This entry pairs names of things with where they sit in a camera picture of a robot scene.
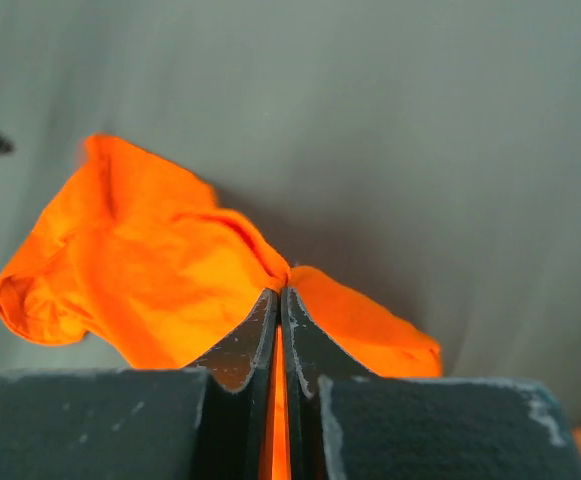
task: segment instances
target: fabric fold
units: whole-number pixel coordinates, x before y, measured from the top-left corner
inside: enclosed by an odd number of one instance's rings
[[[245,319],[263,289],[290,285],[377,374],[441,374],[432,338],[315,268],[290,269],[193,173],[110,135],[84,147],[0,274],[0,317],[17,335],[64,345],[92,332],[136,368],[179,368]]]

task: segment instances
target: crumpled fabric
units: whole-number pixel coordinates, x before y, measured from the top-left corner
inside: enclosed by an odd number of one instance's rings
[[[180,368],[239,325],[263,289],[290,285],[370,370],[441,375],[436,341],[316,268],[290,268],[191,172],[110,135],[84,146],[84,162],[0,273],[0,317],[15,334],[65,345],[91,332],[135,368]],[[273,478],[289,478],[277,420]]]

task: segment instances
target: gray backdrop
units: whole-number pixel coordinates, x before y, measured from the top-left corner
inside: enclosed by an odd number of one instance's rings
[[[581,0],[0,0],[0,129],[0,268],[105,130],[581,422]],[[0,323],[0,369],[122,364]]]

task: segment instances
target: gray wall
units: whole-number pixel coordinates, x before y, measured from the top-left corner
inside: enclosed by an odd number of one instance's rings
[[[0,0],[0,127],[0,268],[106,130],[581,422],[581,1]],[[0,369],[91,364],[0,325]]]

